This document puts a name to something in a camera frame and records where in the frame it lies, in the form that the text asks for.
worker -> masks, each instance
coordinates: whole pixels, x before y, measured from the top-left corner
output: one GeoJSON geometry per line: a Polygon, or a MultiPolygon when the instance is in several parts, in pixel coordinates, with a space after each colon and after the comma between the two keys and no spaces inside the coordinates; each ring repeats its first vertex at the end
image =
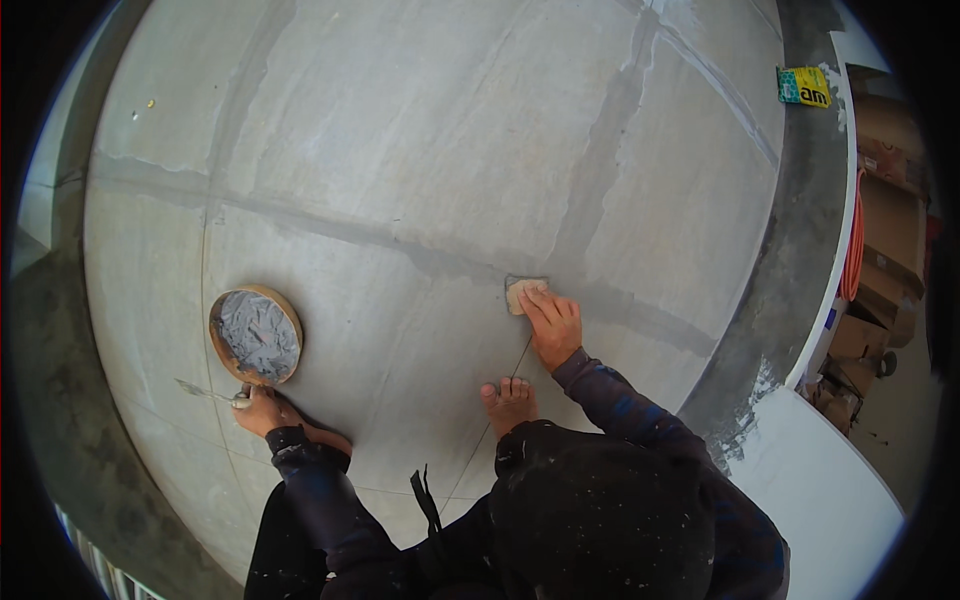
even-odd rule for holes
{"type": "Polygon", "coordinates": [[[234,414],[266,438],[283,482],[264,509],[246,598],[786,596],[786,542],[703,440],[587,355],[575,301],[541,284],[519,300],[540,362],[604,434],[541,420],[525,380],[484,385],[496,483],[441,528],[414,477],[428,536],[401,552],[352,492],[347,440],[253,389],[234,414]]]}

sanding block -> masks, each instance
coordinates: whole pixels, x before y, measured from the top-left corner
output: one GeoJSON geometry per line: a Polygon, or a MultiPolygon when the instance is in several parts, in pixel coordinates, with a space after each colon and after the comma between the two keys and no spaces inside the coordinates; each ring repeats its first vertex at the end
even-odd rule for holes
{"type": "Polygon", "coordinates": [[[510,311],[511,315],[526,314],[523,312],[523,306],[520,306],[520,299],[517,296],[519,296],[520,290],[522,290],[523,287],[530,282],[548,285],[550,283],[550,278],[507,275],[507,278],[504,279],[504,297],[507,299],[507,310],[510,311]]]}

cardboard box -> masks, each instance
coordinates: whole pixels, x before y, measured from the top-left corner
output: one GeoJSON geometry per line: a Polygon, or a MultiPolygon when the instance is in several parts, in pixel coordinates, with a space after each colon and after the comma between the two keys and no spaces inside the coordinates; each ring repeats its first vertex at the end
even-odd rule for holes
{"type": "Polygon", "coordinates": [[[828,373],[865,397],[874,385],[889,340],[890,332],[883,327],[844,315],[828,351],[828,373]]]}
{"type": "Polygon", "coordinates": [[[858,95],[853,114],[857,164],[874,177],[926,198],[924,142],[907,105],[882,96],[858,95]]]}
{"type": "Polygon", "coordinates": [[[858,319],[889,331],[888,348],[903,348],[909,344],[917,327],[919,311],[920,300],[909,288],[873,265],[860,267],[860,285],[850,312],[858,319]]]}
{"type": "Polygon", "coordinates": [[[903,190],[873,177],[860,178],[863,263],[878,267],[924,296],[926,208],[903,190]]]}

black pants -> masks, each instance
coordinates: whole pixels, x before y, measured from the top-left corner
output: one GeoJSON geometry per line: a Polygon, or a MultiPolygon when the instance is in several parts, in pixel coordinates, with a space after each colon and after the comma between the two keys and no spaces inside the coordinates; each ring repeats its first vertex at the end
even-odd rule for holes
{"type": "MultiPolygon", "coordinates": [[[[330,450],[324,448],[324,454],[346,472],[347,457],[330,450]]],[[[391,543],[386,547],[382,539],[374,536],[368,545],[351,548],[349,562],[341,569],[336,564],[328,564],[326,553],[313,547],[296,511],[284,497],[285,490],[285,483],[277,484],[263,509],[244,590],[246,600],[316,599],[321,594],[324,600],[338,597],[504,598],[499,567],[492,555],[492,525],[486,496],[477,500],[464,516],[443,528],[441,557],[431,540],[401,552],[391,543]],[[326,575],[331,567],[337,568],[337,577],[328,582],[326,575]]],[[[382,531],[375,522],[373,526],[382,531]]]]}

